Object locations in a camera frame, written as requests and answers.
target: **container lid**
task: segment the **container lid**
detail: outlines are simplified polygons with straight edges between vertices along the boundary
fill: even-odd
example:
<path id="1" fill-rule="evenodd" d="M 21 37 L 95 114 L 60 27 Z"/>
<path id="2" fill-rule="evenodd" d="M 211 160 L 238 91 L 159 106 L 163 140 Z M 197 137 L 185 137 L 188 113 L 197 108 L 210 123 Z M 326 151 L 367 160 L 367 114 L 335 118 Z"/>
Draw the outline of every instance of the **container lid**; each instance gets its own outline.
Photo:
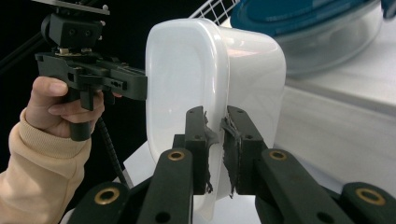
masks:
<path id="1" fill-rule="evenodd" d="M 286 35 L 348 13 L 374 0 L 242 0 L 231 26 L 269 36 Z"/>

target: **black background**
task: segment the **black background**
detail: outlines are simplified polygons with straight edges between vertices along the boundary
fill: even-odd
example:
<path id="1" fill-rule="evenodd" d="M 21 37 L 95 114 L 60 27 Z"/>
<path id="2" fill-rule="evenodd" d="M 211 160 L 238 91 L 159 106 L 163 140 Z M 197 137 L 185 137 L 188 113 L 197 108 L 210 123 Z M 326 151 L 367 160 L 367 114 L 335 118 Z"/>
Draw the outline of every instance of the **black background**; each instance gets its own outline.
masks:
<path id="1" fill-rule="evenodd" d="M 106 26 L 102 32 L 103 40 L 96 44 L 94 51 L 116 56 L 132 67 L 145 69 L 146 40 L 152 26 L 162 21 L 188 18 L 204 2 L 205 0 L 100 2 L 94 6 L 107 4 L 111 15 L 101 18 Z M 3 3 L 0 14 L 0 59 L 5 59 L 40 32 L 41 22 L 52 12 L 52 7 L 30 0 Z M 0 171 L 7 168 L 9 131 L 19 121 L 20 113 L 29 100 L 32 83 L 38 75 L 34 54 L 46 51 L 50 51 L 50 47 L 42 44 L 32 52 L 21 53 L 20 60 L 11 61 L 15 63 L 0 76 Z M 106 106 L 103 119 L 121 162 L 146 141 L 145 106 L 145 102 L 126 98 L 117 99 L 114 105 Z M 68 209 L 75 207 L 89 189 L 116 177 L 98 132 L 92 135 L 92 152 L 85 168 L 84 181 Z"/>

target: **white surface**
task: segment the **white surface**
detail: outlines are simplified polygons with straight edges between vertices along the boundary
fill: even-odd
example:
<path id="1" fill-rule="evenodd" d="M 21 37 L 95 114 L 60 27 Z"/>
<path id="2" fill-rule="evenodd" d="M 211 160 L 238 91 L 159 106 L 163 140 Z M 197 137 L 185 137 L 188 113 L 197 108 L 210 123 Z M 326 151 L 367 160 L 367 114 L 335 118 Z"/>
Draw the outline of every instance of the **white surface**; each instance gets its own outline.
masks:
<path id="1" fill-rule="evenodd" d="M 339 191 L 374 184 L 396 197 L 396 24 L 334 69 L 287 78 L 276 145 Z"/>
<path id="2" fill-rule="evenodd" d="M 193 224 L 261 224 L 254 205 L 254 196 L 235 194 L 216 201 L 213 219 L 210 221 L 193 214 Z"/>
<path id="3" fill-rule="evenodd" d="M 218 183 L 220 174 L 227 175 L 220 170 L 219 126 L 226 105 L 241 107 L 265 124 L 259 131 L 271 146 L 285 82 L 283 52 L 267 35 L 218 27 L 204 19 L 166 21 L 148 35 L 146 74 L 148 147 L 155 161 L 172 147 L 175 134 L 185 132 L 186 112 L 196 106 L 204 107 L 207 126 L 219 137 L 219 144 L 209 150 L 214 191 L 194 196 L 194 211 L 210 219 L 217 192 L 225 190 Z"/>
<path id="4" fill-rule="evenodd" d="M 156 164 L 149 151 L 148 142 L 145 142 L 123 164 L 134 186 L 151 177 Z"/>

